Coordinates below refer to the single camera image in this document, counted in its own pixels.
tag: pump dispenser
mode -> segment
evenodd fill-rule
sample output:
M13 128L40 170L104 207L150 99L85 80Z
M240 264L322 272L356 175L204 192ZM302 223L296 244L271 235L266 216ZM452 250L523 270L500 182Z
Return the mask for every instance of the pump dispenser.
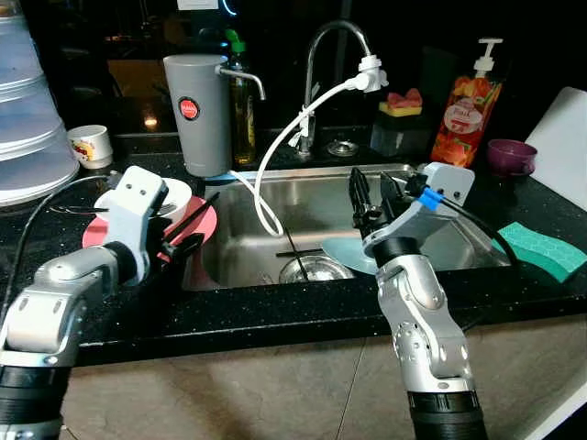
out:
M474 76L460 76L454 83L430 155L434 161L470 167L502 90L502 84L488 78L488 73L493 69L493 47L503 40L481 38L479 42L487 45L485 54L475 61Z
M475 78L484 78L486 73L491 72L493 69L493 58L491 57L493 46L503 43L504 40L502 38L481 38L479 42L486 44L487 48L485 49L485 55L475 61Z

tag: soap dispenser bottle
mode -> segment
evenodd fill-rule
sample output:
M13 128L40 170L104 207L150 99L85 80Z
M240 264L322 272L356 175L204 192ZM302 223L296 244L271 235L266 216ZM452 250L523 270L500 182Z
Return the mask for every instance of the soap dispenser bottle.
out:
M487 45L485 54L475 62L473 78L460 76L454 83L430 155L434 161L470 167L502 90L501 82L487 74L493 68L493 46L503 40L482 38L479 42Z
M248 72L247 46L233 29L226 32L230 41L228 65L235 72ZM255 160L255 126L251 84L243 78L230 78L232 151L234 161L245 165Z

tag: yellow sponge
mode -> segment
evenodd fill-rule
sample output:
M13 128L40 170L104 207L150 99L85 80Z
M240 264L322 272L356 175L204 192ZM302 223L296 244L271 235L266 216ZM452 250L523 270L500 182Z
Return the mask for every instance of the yellow sponge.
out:
M387 103L379 103L379 109L393 117L417 116L422 113L421 105L419 107L390 107Z

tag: green sponge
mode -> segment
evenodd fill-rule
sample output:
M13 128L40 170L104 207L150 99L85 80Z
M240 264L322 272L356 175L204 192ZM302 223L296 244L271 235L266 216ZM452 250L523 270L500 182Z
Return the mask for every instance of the green sponge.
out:
M499 233L519 259L539 266L558 282L565 281L587 261L587 255L575 246L552 236L543 236L517 222L500 229ZM492 244L504 252L495 240Z

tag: coffee mug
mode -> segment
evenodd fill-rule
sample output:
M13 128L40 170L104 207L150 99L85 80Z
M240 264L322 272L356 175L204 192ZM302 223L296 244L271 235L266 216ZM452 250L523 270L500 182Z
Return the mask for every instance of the coffee mug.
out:
M77 126L67 132L67 138L84 168L95 170L112 163L112 146L105 126Z

